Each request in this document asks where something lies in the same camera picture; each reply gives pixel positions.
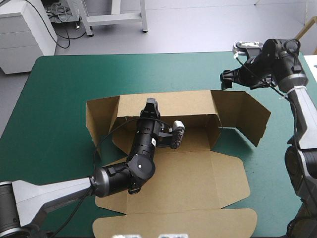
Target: white table leg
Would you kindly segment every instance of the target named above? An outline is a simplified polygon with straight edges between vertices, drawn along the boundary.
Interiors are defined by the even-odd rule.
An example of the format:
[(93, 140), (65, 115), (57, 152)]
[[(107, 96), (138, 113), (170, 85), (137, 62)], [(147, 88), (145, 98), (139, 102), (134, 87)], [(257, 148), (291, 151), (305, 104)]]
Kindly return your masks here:
[(112, 0), (111, 14), (120, 14), (121, 0)]
[(147, 22), (147, 13), (145, 11), (145, 0), (140, 0), (140, 7), (141, 7), (143, 32), (146, 33), (148, 31), (148, 22)]
[(91, 30), (90, 28), (90, 25), (88, 23), (88, 20), (87, 20), (87, 12), (85, 10), (85, 3), (83, 2), (83, 0), (76, 0), (76, 3), (77, 3), (77, 6), (78, 6), (78, 9), (79, 9), (79, 13), (80, 13), (80, 16), (81, 16), (81, 19), (84, 23), (84, 26), (85, 26), (85, 29), (86, 29), (86, 33), (88, 36), (93, 36), (93, 31)]

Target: white cabinet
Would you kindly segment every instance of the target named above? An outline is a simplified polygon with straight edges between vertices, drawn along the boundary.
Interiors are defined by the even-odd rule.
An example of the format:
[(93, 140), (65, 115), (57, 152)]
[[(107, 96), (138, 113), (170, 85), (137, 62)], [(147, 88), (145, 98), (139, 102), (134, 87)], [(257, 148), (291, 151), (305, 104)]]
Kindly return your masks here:
[[(57, 35), (41, 0), (29, 0), (39, 11), (51, 35)], [(24, 0), (11, 0), (0, 7), (0, 68), (5, 73), (31, 71), (40, 56), (52, 56), (56, 43), (40, 16)]]

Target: cable tie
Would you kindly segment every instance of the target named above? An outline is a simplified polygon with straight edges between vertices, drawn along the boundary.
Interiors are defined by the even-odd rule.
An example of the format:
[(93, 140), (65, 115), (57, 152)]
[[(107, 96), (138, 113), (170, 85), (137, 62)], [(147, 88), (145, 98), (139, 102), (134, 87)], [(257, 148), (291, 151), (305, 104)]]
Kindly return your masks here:
[(288, 94), (290, 94), (290, 93), (293, 92), (294, 90), (300, 89), (300, 88), (305, 88), (305, 89), (306, 89), (306, 86), (304, 86), (304, 85), (302, 85), (302, 86), (294, 86), (293, 88), (291, 88), (290, 90), (288, 90), (287, 93), (285, 93), (283, 97), (280, 97), (279, 99), (288, 98)]

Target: metal frame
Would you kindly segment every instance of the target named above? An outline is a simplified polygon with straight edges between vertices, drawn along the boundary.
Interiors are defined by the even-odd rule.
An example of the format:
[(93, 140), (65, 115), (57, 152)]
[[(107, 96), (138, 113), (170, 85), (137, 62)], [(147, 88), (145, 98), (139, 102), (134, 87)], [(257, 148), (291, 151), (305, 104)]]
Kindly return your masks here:
[(143, 32), (148, 31), (145, 0), (140, 0), (138, 13), (120, 13), (121, 0), (112, 0), (111, 15), (89, 16), (84, 0), (75, 0), (88, 36), (93, 36), (92, 26), (114, 25), (121, 23), (142, 22)]

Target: cardboard box fold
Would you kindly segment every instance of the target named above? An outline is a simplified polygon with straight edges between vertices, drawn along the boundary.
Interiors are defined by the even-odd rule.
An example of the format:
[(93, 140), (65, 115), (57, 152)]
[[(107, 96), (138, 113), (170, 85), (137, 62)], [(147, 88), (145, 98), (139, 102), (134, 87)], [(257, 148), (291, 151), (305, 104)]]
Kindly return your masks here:
[[(251, 209), (222, 209), (250, 195), (239, 158), (211, 151), (219, 127), (236, 127), (255, 146), (270, 112), (245, 92), (189, 91), (121, 95), (87, 102), (87, 128), (95, 144), (102, 135), (137, 118), (148, 97), (155, 98), (161, 120), (181, 120), (185, 133), (176, 150), (157, 148), (156, 172), (141, 191), (96, 198), (100, 207), (126, 214), (94, 222), (97, 238), (117, 234), (158, 237), (187, 233), (190, 237), (250, 237), (256, 225)], [(113, 134), (114, 144), (130, 152), (135, 122)]]

